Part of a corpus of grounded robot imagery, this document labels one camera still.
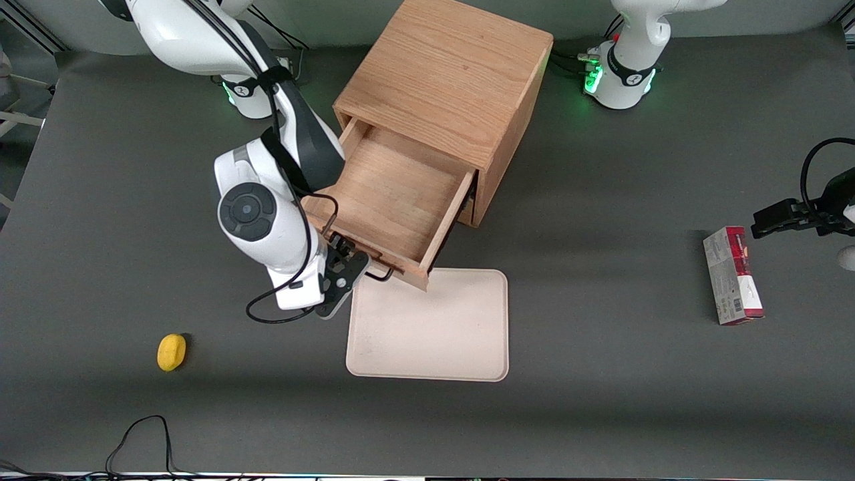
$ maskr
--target product box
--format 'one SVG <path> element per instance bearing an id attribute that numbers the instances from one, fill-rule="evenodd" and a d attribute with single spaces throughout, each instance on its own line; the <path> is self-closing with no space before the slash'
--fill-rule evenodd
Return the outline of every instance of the product box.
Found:
<path id="1" fill-rule="evenodd" d="M 726 227 L 704 240 L 718 323 L 742 324 L 764 316 L 751 269 L 744 227 Z"/>

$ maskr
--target open drawer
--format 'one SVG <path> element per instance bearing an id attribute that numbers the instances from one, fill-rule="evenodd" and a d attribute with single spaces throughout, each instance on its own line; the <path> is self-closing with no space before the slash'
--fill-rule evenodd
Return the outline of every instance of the open drawer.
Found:
<path id="1" fill-rule="evenodd" d="M 330 232 L 356 242 L 374 261 L 426 290 L 428 272 L 468 197 L 475 171 L 443 153 L 355 118 L 341 134 L 345 169 L 321 193 L 339 201 Z M 326 199 L 306 197 L 309 220 L 322 228 Z"/>

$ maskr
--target table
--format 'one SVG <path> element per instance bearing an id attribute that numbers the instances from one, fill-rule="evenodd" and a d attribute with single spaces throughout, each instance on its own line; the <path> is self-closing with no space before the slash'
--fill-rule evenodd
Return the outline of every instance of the table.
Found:
<path id="1" fill-rule="evenodd" d="M 307 56 L 304 94 L 331 125 L 365 51 Z M 484 223 L 455 227 L 437 262 L 509 279 L 510 373 L 495 384 L 351 376 L 347 308 L 249 321 L 268 278 L 217 226 L 211 164 L 266 123 L 151 58 L 59 63 L 0 233 L 3 458 L 98 469 L 132 421 L 160 413 L 178 465 L 209 472 L 855 475 L 855 276 L 835 263 L 847 239 L 750 242 L 767 318 L 734 328 L 714 321 L 700 243 L 797 196 L 810 148 L 855 130 L 838 27 L 676 39 L 630 111 L 547 74 Z M 813 192 L 851 155 L 829 147 Z M 165 374 L 170 332 L 192 345 Z M 116 468 L 160 470 L 162 450 L 142 425 Z"/>

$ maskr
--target wooden cabinet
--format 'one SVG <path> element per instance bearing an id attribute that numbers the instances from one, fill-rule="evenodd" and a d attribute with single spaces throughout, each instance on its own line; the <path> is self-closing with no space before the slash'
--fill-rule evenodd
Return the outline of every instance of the wooden cabinet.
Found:
<path id="1" fill-rule="evenodd" d="M 453 0 L 404 0 L 333 108 L 333 230 L 419 288 L 455 219 L 477 227 L 531 118 L 552 36 Z M 315 225 L 332 206 L 307 198 Z"/>

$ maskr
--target green led light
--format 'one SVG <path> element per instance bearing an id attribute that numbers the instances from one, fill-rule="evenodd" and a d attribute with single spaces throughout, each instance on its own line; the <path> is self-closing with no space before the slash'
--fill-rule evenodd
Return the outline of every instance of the green led light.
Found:
<path id="1" fill-rule="evenodd" d="M 222 84 L 222 89 L 225 90 L 226 95 L 228 95 L 228 103 L 234 105 L 234 98 L 232 98 L 232 93 L 230 91 L 228 91 L 228 87 L 226 86 L 225 82 L 223 82 L 223 84 Z"/>
<path id="2" fill-rule="evenodd" d="M 652 72 L 650 72 L 650 79 L 647 81 L 647 86 L 644 87 L 644 93 L 648 93 L 650 91 L 650 87 L 653 85 L 653 77 L 656 76 L 656 69 L 654 68 Z"/>
<path id="3" fill-rule="evenodd" d="M 585 90 L 588 93 L 595 93 L 597 91 L 597 87 L 599 87 L 599 81 L 603 78 L 603 68 L 599 65 L 588 74 L 588 78 L 585 79 Z"/>

